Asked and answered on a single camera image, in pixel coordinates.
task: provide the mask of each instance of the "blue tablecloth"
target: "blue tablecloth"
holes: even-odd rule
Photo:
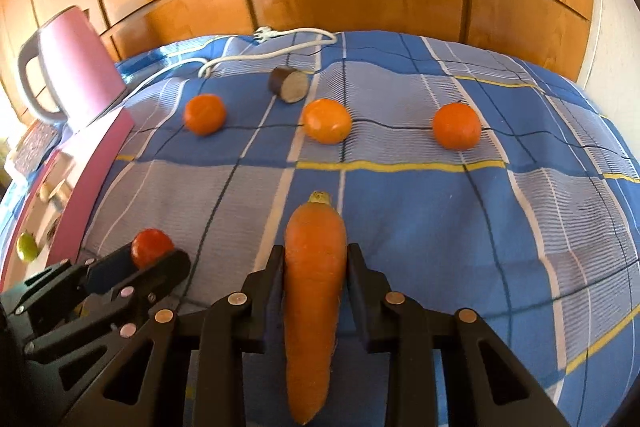
[[[133,82],[188,57],[257,54],[311,34],[256,44],[207,37],[126,60]],[[309,71],[306,99],[344,103],[353,131],[323,146],[299,125],[305,101],[267,88],[280,64]],[[476,309],[546,388],[572,426],[600,427],[639,370],[638,162],[575,84],[522,60],[388,32],[349,32],[334,45],[270,60],[199,64],[159,77],[127,102],[136,122],[102,188],[83,256],[105,255],[146,227],[167,232],[193,262],[169,305],[202,309],[236,291],[282,242],[292,211],[327,190],[350,242],[393,289],[444,312]],[[182,125],[198,93],[225,102],[224,128]],[[450,102],[482,120],[462,153],[434,141]],[[386,355],[366,355],[343,299],[328,402],[315,426],[381,426]],[[446,424],[438,370],[439,416]],[[289,418],[282,345],[245,360],[248,419]]]

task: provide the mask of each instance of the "kettle body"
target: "kettle body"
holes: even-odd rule
[[[38,58],[59,111],[44,109],[27,78],[27,63]],[[78,6],[71,6],[39,28],[18,55],[18,89],[33,115],[46,123],[68,123],[78,131],[115,105],[127,86],[100,37]]]

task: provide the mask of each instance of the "gray handle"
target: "gray handle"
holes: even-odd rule
[[[20,92],[24,103],[26,103],[29,110],[33,113],[33,116],[49,124],[65,123],[66,114],[61,110],[50,112],[42,107],[40,102],[36,99],[36,96],[33,94],[33,89],[31,89],[29,84],[29,79],[27,77],[27,64],[32,58],[36,58],[39,55],[40,36],[38,32],[35,32],[22,45],[20,53],[18,54],[18,91]],[[44,68],[42,68],[42,74],[45,77],[47,87],[49,87],[49,82],[47,82],[47,71],[45,71]]]

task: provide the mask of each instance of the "round orange fruit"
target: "round orange fruit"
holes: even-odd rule
[[[314,100],[302,110],[305,133],[320,143],[340,143],[351,132],[351,115],[340,103],[328,98]]]
[[[138,268],[144,268],[174,248],[174,242],[162,230],[145,229],[131,243],[131,260]]]
[[[476,112],[464,103],[449,103],[433,117],[433,136],[445,149],[463,151],[478,145],[482,126]]]
[[[187,102],[183,118],[184,126],[193,134],[207,136],[225,123],[225,104],[215,94],[199,94]]]

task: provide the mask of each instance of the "orange carrot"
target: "orange carrot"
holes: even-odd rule
[[[344,222],[326,192],[314,192],[293,212],[284,242],[287,396],[293,419],[306,425],[329,391],[347,263]]]

